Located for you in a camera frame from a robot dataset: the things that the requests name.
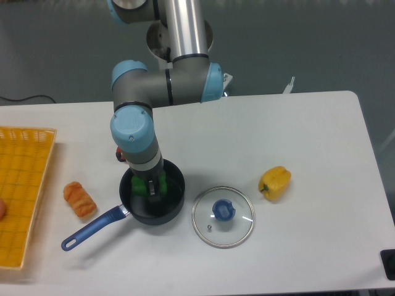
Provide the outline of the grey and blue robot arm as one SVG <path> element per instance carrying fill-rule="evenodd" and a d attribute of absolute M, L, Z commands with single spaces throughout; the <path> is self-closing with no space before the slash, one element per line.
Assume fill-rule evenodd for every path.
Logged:
<path fill-rule="evenodd" d="M 126 60 L 112 71 L 112 137 L 130 169 L 143 180 L 142 194 L 160 201 L 164 160 L 154 131 L 158 107 L 214 101 L 223 95 L 223 72 L 209 60 L 200 1 L 108 1 L 121 23 L 157 20 L 165 28 L 165 56 L 171 68 L 149 72 L 142 62 Z"/>

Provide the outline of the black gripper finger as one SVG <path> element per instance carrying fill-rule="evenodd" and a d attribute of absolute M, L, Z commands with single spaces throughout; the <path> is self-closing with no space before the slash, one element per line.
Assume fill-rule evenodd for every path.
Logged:
<path fill-rule="evenodd" d="M 152 179 L 148 181 L 148 189 L 149 189 L 149 195 L 148 195 L 148 200 L 151 204 L 157 204 L 159 203 L 162 198 L 160 195 L 160 184 L 157 179 Z"/>

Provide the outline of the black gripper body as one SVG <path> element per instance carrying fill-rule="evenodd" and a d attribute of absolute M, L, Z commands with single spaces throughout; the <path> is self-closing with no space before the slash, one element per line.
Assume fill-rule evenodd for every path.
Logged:
<path fill-rule="evenodd" d="M 133 173 L 131 177 L 132 184 L 147 184 L 150 181 L 164 183 L 165 171 L 163 164 L 148 166 L 147 164 L 131 164 L 130 170 Z"/>

